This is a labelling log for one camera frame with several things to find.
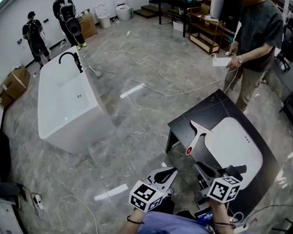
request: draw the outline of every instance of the marble floor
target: marble floor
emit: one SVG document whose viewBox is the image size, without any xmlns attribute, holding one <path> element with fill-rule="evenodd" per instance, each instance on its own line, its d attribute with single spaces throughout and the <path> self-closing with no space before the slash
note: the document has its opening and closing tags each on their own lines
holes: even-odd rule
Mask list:
<svg viewBox="0 0 293 234">
<path fill-rule="evenodd" d="M 188 38 L 183 38 L 181 32 L 173 30 L 168 20 L 165 22 L 159 25 L 157 18 L 135 16 L 119 25 L 112 23 L 107 29 L 99 27 L 98 34 L 87 39 L 87 47 L 80 51 L 82 62 L 139 80 L 168 95 L 202 87 L 225 75 L 225 68 L 213 68 L 211 57 Z M 124 54 L 111 55 L 127 40 L 131 43 L 122 50 L 134 52 L 133 59 L 150 63 L 166 79 L 150 66 L 132 61 Z M 52 55 L 61 51 L 63 49 L 56 48 Z M 36 70 L 37 64 L 29 68 L 31 73 Z M 115 130 L 82 152 L 72 155 L 39 138 L 39 76 L 31 77 L 28 90 L 6 112 L 4 132 L 10 139 L 11 178 L 41 194 L 45 207 L 36 216 L 32 203 L 22 202 L 19 214 L 28 233 L 96 233 L 93 216 L 82 202 L 70 196 L 63 198 L 58 206 L 60 198 L 67 195 L 87 203 L 96 216 L 100 234 L 115 233 L 132 211 L 127 202 L 131 188 L 163 162 L 179 169 L 172 186 L 175 212 L 184 208 L 196 212 L 191 190 L 193 178 L 187 172 L 191 162 L 186 162 L 180 146 L 168 155 L 164 151 L 169 132 L 167 123 L 222 88 L 223 80 L 182 95 L 165 96 L 141 88 L 120 98 L 137 83 L 108 73 L 97 78 L 91 70 L 86 71 Z M 232 99 L 237 98 L 238 92 L 239 85 Z M 280 103 L 269 86 L 261 84 L 248 107 L 248 119 L 267 142 L 281 168 L 256 209 L 270 204 L 293 204 L 293 129 L 287 118 L 278 112 Z M 124 184 L 128 190 L 122 193 L 96 197 Z M 285 217 L 293 221 L 293 209 L 270 208 L 254 217 L 258 221 L 251 224 L 250 231 L 268 233 L 271 226 L 282 225 Z"/>
</svg>

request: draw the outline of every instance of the khaki pants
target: khaki pants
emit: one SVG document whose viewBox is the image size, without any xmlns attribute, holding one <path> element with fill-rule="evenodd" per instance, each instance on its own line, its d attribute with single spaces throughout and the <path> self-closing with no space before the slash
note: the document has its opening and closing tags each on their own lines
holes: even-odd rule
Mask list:
<svg viewBox="0 0 293 234">
<path fill-rule="evenodd" d="M 234 88 L 237 81 L 242 76 L 241 91 L 240 91 L 239 98 L 236 102 L 236 105 L 243 112 L 246 109 L 246 107 L 252 97 L 253 92 L 258 87 L 265 72 L 255 72 L 255 71 L 252 71 L 249 69 L 245 69 L 243 67 L 240 67 L 238 69 L 238 71 L 232 72 L 232 70 L 234 70 L 234 69 L 230 68 L 228 70 L 228 73 L 225 77 L 225 85 L 224 85 L 223 91 L 227 90 L 226 94 L 228 95 L 229 90 L 232 90 Z"/>
</svg>

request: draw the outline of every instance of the toilet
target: toilet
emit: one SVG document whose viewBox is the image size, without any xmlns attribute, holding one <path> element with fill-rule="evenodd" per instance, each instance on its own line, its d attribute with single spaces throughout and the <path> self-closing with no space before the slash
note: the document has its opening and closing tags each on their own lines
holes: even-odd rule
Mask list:
<svg viewBox="0 0 293 234">
<path fill-rule="evenodd" d="M 108 28 L 111 26 L 111 21 L 109 19 L 109 13 L 105 8 L 104 3 L 100 3 L 94 8 L 97 18 L 100 20 L 100 25 L 102 28 Z"/>
<path fill-rule="evenodd" d="M 114 0 L 116 7 L 116 15 L 119 20 L 128 20 L 131 17 L 131 9 L 127 5 L 126 0 Z"/>
</svg>

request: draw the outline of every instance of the man in gray t-shirt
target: man in gray t-shirt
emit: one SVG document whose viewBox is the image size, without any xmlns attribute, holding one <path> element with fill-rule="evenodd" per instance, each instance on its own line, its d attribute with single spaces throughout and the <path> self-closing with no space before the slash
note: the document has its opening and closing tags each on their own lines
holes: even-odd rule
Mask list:
<svg viewBox="0 0 293 234">
<path fill-rule="evenodd" d="M 275 48 L 281 48 L 283 19 L 270 0 L 243 0 L 241 28 L 229 49 L 233 55 L 227 67 L 225 93 L 242 77 L 237 107 L 245 111 L 254 90 L 270 67 Z"/>
</svg>

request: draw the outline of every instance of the black desk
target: black desk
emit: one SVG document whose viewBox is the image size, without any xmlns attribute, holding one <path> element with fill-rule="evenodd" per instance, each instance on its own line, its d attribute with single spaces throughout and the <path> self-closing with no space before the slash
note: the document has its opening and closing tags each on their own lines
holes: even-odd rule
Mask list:
<svg viewBox="0 0 293 234">
<path fill-rule="evenodd" d="M 220 89 L 168 124 L 170 132 L 166 152 L 171 150 L 173 144 L 180 141 L 186 155 L 186 149 L 195 136 L 195 130 L 191 127 L 190 120 L 211 130 L 226 117 L 232 117 L 241 124 L 263 156 L 263 165 L 256 177 L 229 204 L 232 213 L 242 212 L 246 217 L 274 182 L 279 173 L 279 166 L 261 135 Z M 222 168 L 205 146 L 204 138 L 205 136 L 201 136 L 197 142 L 199 148 L 196 150 L 199 150 L 200 153 L 199 161 L 205 162 L 216 169 Z"/>
<path fill-rule="evenodd" d="M 186 36 L 186 24 L 187 24 L 187 9 L 193 8 L 193 7 L 199 7 L 201 6 L 202 1 L 188 1 L 188 0 L 158 0 L 158 10 L 159 10 L 159 23 L 162 24 L 162 9 L 161 9 L 161 3 L 168 3 L 172 6 L 172 9 L 174 6 L 180 7 L 184 10 L 183 15 L 180 17 L 180 20 L 184 23 L 184 30 L 183 30 L 183 36 Z"/>
</svg>

